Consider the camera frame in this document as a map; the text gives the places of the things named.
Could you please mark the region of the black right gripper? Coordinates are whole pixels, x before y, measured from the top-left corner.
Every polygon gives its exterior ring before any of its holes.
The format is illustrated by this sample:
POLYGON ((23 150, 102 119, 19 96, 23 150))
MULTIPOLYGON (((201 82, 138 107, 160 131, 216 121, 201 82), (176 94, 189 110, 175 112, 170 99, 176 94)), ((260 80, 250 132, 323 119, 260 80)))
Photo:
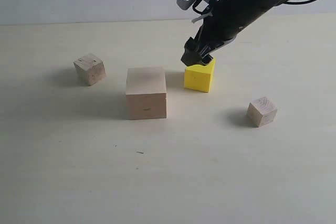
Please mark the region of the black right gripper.
POLYGON ((204 19, 195 39, 186 41, 181 62, 186 66, 208 66, 213 60, 211 53, 230 44, 238 33, 281 1, 220 0, 212 16, 204 19))

